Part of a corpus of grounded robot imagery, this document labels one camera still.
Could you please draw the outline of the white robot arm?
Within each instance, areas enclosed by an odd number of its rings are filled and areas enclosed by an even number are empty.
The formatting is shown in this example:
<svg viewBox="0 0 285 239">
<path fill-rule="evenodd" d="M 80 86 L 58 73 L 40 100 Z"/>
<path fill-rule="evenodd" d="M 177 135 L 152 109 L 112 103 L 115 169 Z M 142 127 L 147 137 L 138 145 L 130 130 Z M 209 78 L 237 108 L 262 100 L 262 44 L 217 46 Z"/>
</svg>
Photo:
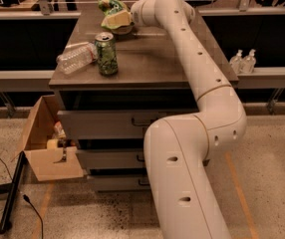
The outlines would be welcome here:
<svg viewBox="0 0 285 239">
<path fill-rule="evenodd" d="M 198 106 L 196 113 L 155 121 L 144 135 L 144 161 L 163 239 L 232 239 L 203 162 L 244 136 L 243 104 L 191 30 L 195 10 L 190 5 L 139 0 L 131 16 L 139 26 L 167 32 Z"/>
</svg>

